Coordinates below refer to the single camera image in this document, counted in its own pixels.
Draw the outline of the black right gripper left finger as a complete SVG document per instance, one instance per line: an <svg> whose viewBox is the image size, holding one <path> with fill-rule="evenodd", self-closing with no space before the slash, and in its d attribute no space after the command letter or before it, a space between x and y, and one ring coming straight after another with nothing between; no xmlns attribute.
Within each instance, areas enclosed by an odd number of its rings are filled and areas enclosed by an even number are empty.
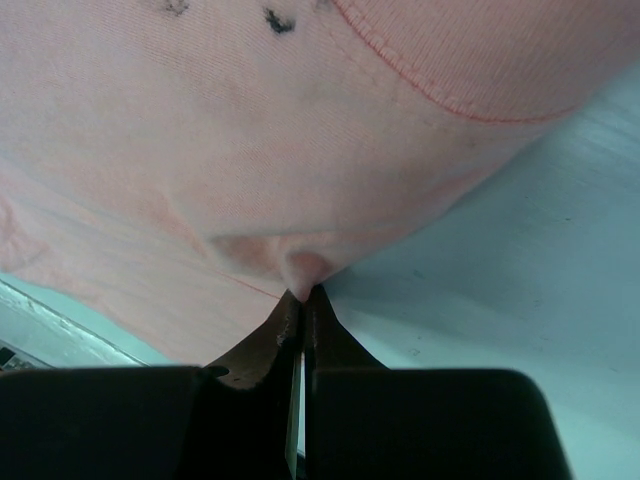
<svg viewBox="0 0 640 480"><path fill-rule="evenodd" d="M294 479L301 389L301 304L285 292L266 320L209 364L199 395L207 479Z"/></svg>

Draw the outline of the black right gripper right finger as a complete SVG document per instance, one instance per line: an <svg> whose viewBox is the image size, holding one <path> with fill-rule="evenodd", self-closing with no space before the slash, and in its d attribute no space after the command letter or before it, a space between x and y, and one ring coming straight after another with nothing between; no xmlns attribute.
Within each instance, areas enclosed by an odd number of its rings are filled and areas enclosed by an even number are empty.
<svg viewBox="0 0 640 480"><path fill-rule="evenodd" d="M391 371L341 324L322 286L304 308L306 461L311 479L391 479Z"/></svg>

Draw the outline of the pink t shirt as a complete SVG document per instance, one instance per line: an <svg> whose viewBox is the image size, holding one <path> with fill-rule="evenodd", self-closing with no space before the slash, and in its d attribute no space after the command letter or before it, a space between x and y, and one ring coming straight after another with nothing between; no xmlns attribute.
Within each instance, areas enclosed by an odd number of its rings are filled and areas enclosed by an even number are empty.
<svg viewBox="0 0 640 480"><path fill-rule="evenodd" d="M638 58L635 1L5 1L1 269L206 362Z"/></svg>

